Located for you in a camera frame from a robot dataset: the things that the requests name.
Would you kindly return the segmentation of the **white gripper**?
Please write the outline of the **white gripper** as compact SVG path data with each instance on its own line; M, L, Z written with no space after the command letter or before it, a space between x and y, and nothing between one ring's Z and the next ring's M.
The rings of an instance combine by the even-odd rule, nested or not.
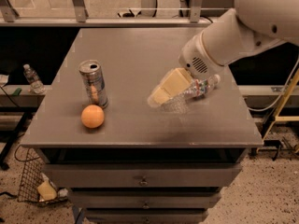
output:
M157 108L187 90L191 86L192 77L207 79L223 69L207 54L203 33L195 35L186 43L179 54L178 62L183 68L172 69L163 77L148 98L150 107Z

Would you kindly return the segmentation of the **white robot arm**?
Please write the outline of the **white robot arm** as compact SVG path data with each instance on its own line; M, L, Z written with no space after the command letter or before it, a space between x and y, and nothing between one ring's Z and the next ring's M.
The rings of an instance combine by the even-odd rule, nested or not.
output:
M235 6L190 39L151 92L160 107L200 97L221 82L223 67L286 42L299 45L299 0L235 0Z

